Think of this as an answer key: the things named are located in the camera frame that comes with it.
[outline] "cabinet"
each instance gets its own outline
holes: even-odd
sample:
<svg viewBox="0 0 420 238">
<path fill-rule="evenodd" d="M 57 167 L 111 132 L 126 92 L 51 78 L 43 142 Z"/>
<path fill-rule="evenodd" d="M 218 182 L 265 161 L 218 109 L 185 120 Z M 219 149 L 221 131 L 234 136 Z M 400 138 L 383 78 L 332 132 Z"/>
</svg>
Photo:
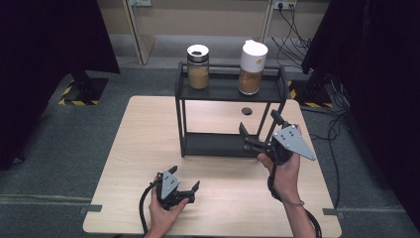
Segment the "cabinet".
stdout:
<svg viewBox="0 0 420 238">
<path fill-rule="evenodd" d="M 259 138 L 271 103 L 279 103 L 277 111 L 281 113 L 288 95 L 287 79 L 283 67 L 266 67 L 262 74 L 262 85 L 258 93 L 248 96 L 238 89 L 239 65 L 210 64 L 209 85 L 203 89 L 189 86 L 185 62 L 178 65 L 175 83 L 176 113 L 179 131 L 181 156 L 214 156 L 214 157 L 252 157 L 243 150 L 244 138 L 238 134 L 208 133 L 188 131 L 188 100 L 222 101 L 222 102 L 259 102 L 265 103 L 265 110 L 258 131 L 251 135 Z M 274 130 L 272 122 L 266 141 Z"/>
</svg>

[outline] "cup lid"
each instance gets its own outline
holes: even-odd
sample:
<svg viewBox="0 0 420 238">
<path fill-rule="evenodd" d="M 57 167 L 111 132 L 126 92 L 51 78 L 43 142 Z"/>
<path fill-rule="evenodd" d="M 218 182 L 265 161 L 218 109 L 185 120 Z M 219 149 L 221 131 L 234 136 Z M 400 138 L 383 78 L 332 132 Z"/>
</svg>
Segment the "cup lid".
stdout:
<svg viewBox="0 0 420 238">
<path fill-rule="evenodd" d="M 187 58 L 191 61 L 202 62 L 209 60 L 209 49 L 203 45 L 193 45 L 187 50 Z"/>
</svg>

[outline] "table top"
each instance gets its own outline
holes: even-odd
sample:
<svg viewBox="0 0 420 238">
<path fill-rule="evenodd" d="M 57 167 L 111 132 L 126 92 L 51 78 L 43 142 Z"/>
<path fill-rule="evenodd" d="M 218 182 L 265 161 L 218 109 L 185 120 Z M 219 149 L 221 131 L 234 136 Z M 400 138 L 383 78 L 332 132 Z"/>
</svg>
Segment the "table top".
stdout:
<svg viewBox="0 0 420 238">
<path fill-rule="evenodd" d="M 253 109 L 246 116 L 241 110 Z M 244 122 L 257 131 L 264 103 L 186 101 L 188 131 L 238 134 Z M 282 117 L 299 124 L 302 136 L 313 150 L 299 105 L 287 100 Z M 265 123 L 264 139 L 271 124 Z M 195 202 L 188 204 L 168 235 L 291 237 L 282 204 L 266 187 L 268 171 L 257 159 L 180 155 L 174 97 L 134 96 L 130 99 L 106 162 L 83 229 L 89 233 L 142 234 L 139 200 L 157 172 L 178 166 L 174 174 L 179 190 L 189 190 L 200 180 Z M 321 225 L 324 237 L 339 237 L 337 216 L 324 215 L 333 208 L 318 161 L 301 159 L 299 193 Z M 149 222 L 150 196 L 145 201 Z"/>
</svg>

